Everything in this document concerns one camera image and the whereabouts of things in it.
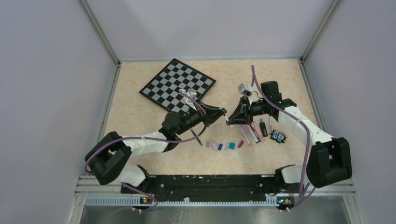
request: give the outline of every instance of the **gray wall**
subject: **gray wall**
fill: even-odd
[[[121,61],[299,57],[332,0],[88,0]]]
[[[2,0],[0,22],[0,223],[65,223],[115,65],[77,0]]]
[[[330,133],[350,142],[369,220],[395,223],[396,1],[344,1],[308,71]]]

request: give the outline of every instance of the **black square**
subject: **black square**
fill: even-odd
[[[173,105],[173,104],[169,104],[167,107],[170,109],[170,111],[172,111],[172,110],[173,110],[173,108],[175,108],[175,105]]]
[[[162,91],[162,90],[158,90],[158,91],[157,91],[157,94],[160,95],[160,96],[161,96],[163,93],[164,93],[164,91]]]
[[[160,104],[161,103],[163,103],[164,101],[165,101],[165,99],[164,98],[162,98],[162,97],[160,97],[160,98],[158,98],[158,100],[157,100]]]
[[[172,83],[171,83],[170,81],[168,81],[168,82],[165,83],[165,86],[170,87],[171,85],[172,85]]]
[[[171,102],[173,99],[174,99],[173,96],[168,96],[168,97],[166,98],[166,100],[168,100],[169,102]]]
[[[154,94],[155,94],[155,92],[150,91],[147,95],[148,95],[149,97],[153,97]]]
[[[184,106],[184,103],[182,103],[182,102],[178,102],[178,103],[176,104],[176,107],[178,107],[178,108],[180,108],[180,109],[182,109],[183,106]]]
[[[165,93],[168,93],[168,94],[171,94],[172,92],[173,92],[173,90],[171,90],[171,89],[165,90]]]
[[[183,73],[181,75],[177,74],[177,72],[179,70],[183,71]],[[200,78],[195,77],[197,74],[200,74],[202,77],[200,77]],[[193,76],[191,81],[186,79],[188,76]],[[169,81],[171,78],[175,79],[175,81],[172,83]],[[207,79],[212,80],[212,83],[210,85],[205,84],[205,81]],[[197,85],[198,80],[201,80],[204,83],[199,86],[199,85]],[[147,85],[145,85],[140,90],[139,93],[144,95],[145,97],[147,97],[148,99],[150,99],[151,101],[153,101],[154,103],[161,106],[163,109],[165,109],[167,111],[176,111],[179,113],[184,113],[182,111],[182,107],[185,106],[185,102],[183,100],[183,96],[180,95],[178,92],[181,89],[180,85],[182,83],[185,85],[187,85],[188,83],[194,83],[192,89],[195,89],[196,91],[199,88],[204,88],[204,92],[202,94],[197,92],[197,98],[201,99],[207,93],[207,91],[214,85],[215,82],[216,82],[216,80],[210,78],[209,76],[196,70],[195,68],[192,68],[191,66],[188,66],[187,64],[184,64],[183,62],[181,62],[177,59],[173,59],[149,83],[147,83]],[[163,88],[164,86],[170,87],[171,85],[176,85],[176,87],[173,86],[174,90],[170,89],[170,88],[161,90],[161,88]],[[153,92],[152,90],[154,87],[159,88],[159,90],[157,90],[156,92]],[[189,89],[189,88],[190,88],[190,86],[183,86],[183,89]],[[169,94],[169,96],[167,96],[166,99],[161,97],[165,92]],[[160,95],[160,97],[157,99],[153,99],[153,96],[155,94]],[[169,105],[166,105],[166,106],[163,105],[163,103],[166,100],[169,102],[172,102],[172,103],[170,103]]]
[[[181,99],[183,99],[183,96],[181,94],[178,94],[175,98],[178,100],[181,100]]]

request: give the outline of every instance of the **table surface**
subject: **table surface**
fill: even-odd
[[[276,80],[283,98],[291,98],[300,110],[316,123],[297,59],[183,62],[217,80],[202,101],[207,105],[226,108],[228,116],[239,103],[239,84],[251,83],[253,64],[259,83]],[[161,128],[167,112],[139,94],[139,90],[167,63],[122,63],[105,133],[117,131],[119,135],[132,136],[152,133]],[[268,128],[268,115],[261,118]],[[256,144],[251,141],[249,146],[239,127],[226,126],[225,119],[221,118],[199,137],[204,146],[193,140],[179,144],[166,153],[131,157],[128,163],[142,165],[151,175],[273,174],[279,167],[301,164],[305,150],[303,144],[285,126],[278,124],[274,119],[272,121],[273,129],[285,132],[287,140],[284,144],[266,138],[264,143]],[[202,124],[197,125],[194,131],[199,133],[202,127]],[[185,132],[180,137],[187,139],[191,138],[192,134]],[[206,148],[207,140],[222,143],[223,150]],[[229,142],[235,142],[237,145],[241,140],[245,141],[241,148],[224,149]]]

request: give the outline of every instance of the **metal frame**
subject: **metal frame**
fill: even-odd
[[[111,88],[110,88],[110,92],[109,92],[109,97],[107,98],[107,103],[106,103],[106,108],[105,108],[105,112],[103,114],[103,119],[102,119],[102,124],[100,125],[100,130],[98,133],[98,138],[95,142],[95,144],[97,142],[99,142],[105,133],[105,129],[106,129],[106,125],[107,125],[107,119],[109,118],[109,113],[110,113],[110,107],[111,104],[113,102],[113,98],[114,98],[114,93],[115,93],[115,87],[117,86],[117,82],[118,82],[118,77],[120,75],[120,71],[121,71],[121,63],[117,66],[117,69],[115,71],[114,74],[114,79],[113,82],[111,83]]]
[[[107,105],[103,117],[103,122],[100,127],[100,131],[98,133],[98,140],[103,137],[106,123],[108,119],[108,115],[110,112],[110,107],[112,104],[115,87],[118,81],[118,76],[121,69],[121,63],[118,60],[115,52],[113,51],[108,39],[106,38],[102,28],[100,27],[98,21],[96,20],[91,8],[89,7],[86,0],[78,0],[81,7],[83,8],[84,12],[86,13],[89,21],[92,24],[93,29],[95,30],[98,38],[101,40],[104,48],[108,52],[109,56],[113,60],[113,62],[117,65],[117,70],[114,75],[113,82],[111,83],[111,90],[109,92],[109,97],[107,99]],[[299,58],[298,62],[300,65],[301,72],[303,74],[304,82],[308,91],[308,95],[311,100],[311,104],[318,122],[318,126],[323,130],[326,130],[326,122],[322,111],[320,110],[320,105],[318,103],[318,99],[316,97],[315,90],[311,83],[311,77],[309,72],[306,68],[305,61],[310,56],[313,48],[315,47],[316,43],[320,39],[322,33],[324,32],[326,26],[328,25],[330,19],[334,15],[334,12],[339,7],[342,0],[334,0],[327,11],[325,17],[323,18],[320,26],[318,27],[315,35],[313,36],[312,40],[310,41],[307,49],[305,50],[304,54]],[[98,181],[94,176],[83,175],[80,176],[76,191],[74,194],[73,202],[70,209],[70,214],[68,218],[69,224],[79,224],[81,217],[83,215],[83,209],[87,198],[90,196],[121,196],[120,193],[121,184],[120,183],[110,183],[106,186],[99,185]],[[288,194],[278,194],[277,196],[287,196]],[[342,181],[327,187],[323,187],[320,189],[316,189],[315,192],[312,194],[313,196],[342,196],[344,199],[344,203],[346,206],[346,210],[348,212],[351,224],[357,223],[368,223],[365,213],[363,212],[359,200],[357,198],[353,183],[351,180]]]
[[[80,3],[81,8],[84,10],[85,15],[87,16],[89,22],[92,25],[93,30],[95,30],[96,35],[98,36],[100,42],[102,43],[103,47],[111,57],[114,64],[119,65],[120,61],[118,60],[112,46],[110,45],[109,40],[107,39],[105,33],[103,32],[102,28],[100,27],[98,20],[96,19],[95,15],[93,14],[91,8],[88,5],[86,0],[78,0]]]
[[[316,30],[314,36],[312,37],[310,43],[308,44],[307,49],[303,53],[303,56],[301,56],[301,60],[305,62],[309,55],[311,54],[313,48],[315,47],[316,43],[320,39],[322,33],[326,29],[327,25],[329,24],[331,18],[333,17],[334,13],[340,6],[342,0],[333,0],[332,4],[330,5],[329,9],[327,10],[327,13],[325,17],[323,18],[322,22],[320,23],[318,29]]]

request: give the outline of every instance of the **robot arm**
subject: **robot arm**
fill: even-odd
[[[209,127],[210,124],[227,113],[224,108],[198,103],[206,114],[194,106],[190,107],[183,115],[169,112],[165,116],[161,129],[151,134],[126,137],[119,136],[116,132],[110,132],[85,157],[91,172],[101,185],[118,181],[139,186],[146,178],[149,178],[149,175],[139,165],[128,165],[127,161],[130,156],[168,152],[181,141],[178,135],[201,122],[204,123],[205,128]]]
[[[307,132],[299,123],[302,121],[308,127],[311,137],[305,180],[309,180],[315,187],[321,188],[352,176],[349,143],[346,139],[336,139],[324,132],[304,116],[292,100],[282,99],[276,81],[261,83],[261,89],[273,104],[294,115],[298,120],[296,121],[286,113],[272,107],[263,99],[252,102],[252,89],[246,88],[246,85],[240,85],[239,92],[243,96],[227,125],[251,124],[254,116],[268,114],[292,130],[293,134],[306,145]],[[285,183],[300,182],[302,166],[288,166],[282,168],[281,173]]]

